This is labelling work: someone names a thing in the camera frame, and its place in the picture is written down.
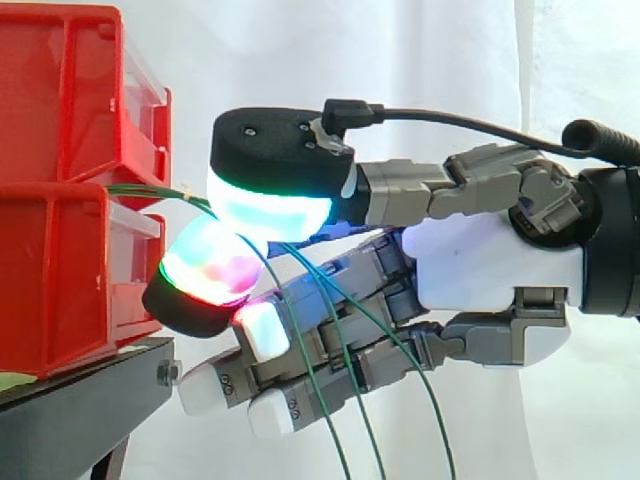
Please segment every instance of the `black shelf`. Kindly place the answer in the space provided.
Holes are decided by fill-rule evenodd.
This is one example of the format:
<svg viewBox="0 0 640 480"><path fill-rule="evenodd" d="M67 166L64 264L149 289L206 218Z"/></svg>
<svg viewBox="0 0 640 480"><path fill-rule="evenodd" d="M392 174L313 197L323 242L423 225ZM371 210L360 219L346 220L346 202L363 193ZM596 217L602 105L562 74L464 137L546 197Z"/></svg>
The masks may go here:
<svg viewBox="0 0 640 480"><path fill-rule="evenodd" d="M158 367L173 339L147 338L127 353L0 393L0 478L73 480L91 470L171 397Z"/></svg>

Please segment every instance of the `black sensor cap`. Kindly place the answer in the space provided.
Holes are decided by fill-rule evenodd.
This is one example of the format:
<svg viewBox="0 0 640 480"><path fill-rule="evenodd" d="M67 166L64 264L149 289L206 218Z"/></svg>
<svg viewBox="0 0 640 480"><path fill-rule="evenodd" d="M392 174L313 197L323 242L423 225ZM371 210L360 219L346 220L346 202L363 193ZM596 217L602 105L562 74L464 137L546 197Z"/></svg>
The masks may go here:
<svg viewBox="0 0 640 480"><path fill-rule="evenodd" d="M153 318L178 333L210 338L224 332L242 303L218 307L193 298L174 287L160 270L142 294L142 304Z"/></svg>
<svg viewBox="0 0 640 480"><path fill-rule="evenodd" d="M213 126L211 168L244 190L281 196L331 198L354 161L352 149L330 151L316 143L313 110L240 108Z"/></svg>

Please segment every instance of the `white backdrop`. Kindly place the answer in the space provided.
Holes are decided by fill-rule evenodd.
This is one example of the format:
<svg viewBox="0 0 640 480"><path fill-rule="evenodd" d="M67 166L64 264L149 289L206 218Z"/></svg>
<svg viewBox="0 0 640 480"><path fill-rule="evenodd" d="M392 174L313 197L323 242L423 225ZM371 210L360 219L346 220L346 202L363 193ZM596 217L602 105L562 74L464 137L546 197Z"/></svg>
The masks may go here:
<svg viewBox="0 0 640 480"><path fill-rule="evenodd" d="M533 133L557 138L569 121L586 117L640 137L639 20L634 1L537 1ZM568 344L521 372L540 478L639 478L640 325L571 313Z"/></svg>
<svg viewBox="0 0 640 480"><path fill-rule="evenodd" d="M637 98L638 45L629 44L637 37L637 15L614 15L605 2L563 0L560 7L540 0L535 9L533 0L113 3L152 69L173 90L174 184L184 182L198 193L204 192L213 119L243 105L317 109L330 96L363 98L530 126L549 138L557 138L565 120L575 116L640 125L638 113L627 108ZM596 95L586 87L592 83ZM350 140L363 159L409 156L424 162L486 141L469 132L406 124L358 132ZM178 203L156 210L167 217L172 238L195 214ZM336 251L322 247L313 258ZM278 269L285 276L296 272L286 260ZM609 329L609 318L573 320L569 346L522 373L524 408L517 372L450 362L431 375L460 479L636 476L640 329L620 320ZM193 366L232 341L177 337L177 356ZM435 419L413 375L368 396L367 405L390 478L448 478ZM356 416L350 402L336 415L337 427L354 478L375 478L364 430L356 422L350 426ZM174 398L133 435L124 478L341 474L322 422L282 441L259 442L242 407L193 419Z"/></svg>

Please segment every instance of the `stacked red bins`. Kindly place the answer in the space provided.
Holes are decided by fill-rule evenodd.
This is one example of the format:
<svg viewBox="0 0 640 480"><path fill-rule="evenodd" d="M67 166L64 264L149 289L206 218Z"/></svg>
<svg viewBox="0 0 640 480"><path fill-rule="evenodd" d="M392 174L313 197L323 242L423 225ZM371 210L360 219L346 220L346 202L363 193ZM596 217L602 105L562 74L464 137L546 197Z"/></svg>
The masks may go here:
<svg viewBox="0 0 640 480"><path fill-rule="evenodd" d="M103 186L170 185L170 103L117 10L0 3L0 374L44 378L159 329L140 297L164 224Z"/></svg>

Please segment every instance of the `cable connector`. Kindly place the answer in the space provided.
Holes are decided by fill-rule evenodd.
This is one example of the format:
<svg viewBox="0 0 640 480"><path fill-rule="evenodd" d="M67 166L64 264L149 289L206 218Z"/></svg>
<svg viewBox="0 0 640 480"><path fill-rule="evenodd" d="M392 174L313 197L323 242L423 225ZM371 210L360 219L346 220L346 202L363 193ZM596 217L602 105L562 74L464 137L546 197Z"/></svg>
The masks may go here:
<svg viewBox="0 0 640 480"><path fill-rule="evenodd" d="M364 100L329 99L322 111L322 128L329 135L344 138L347 130L369 127L384 121L384 105Z"/></svg>

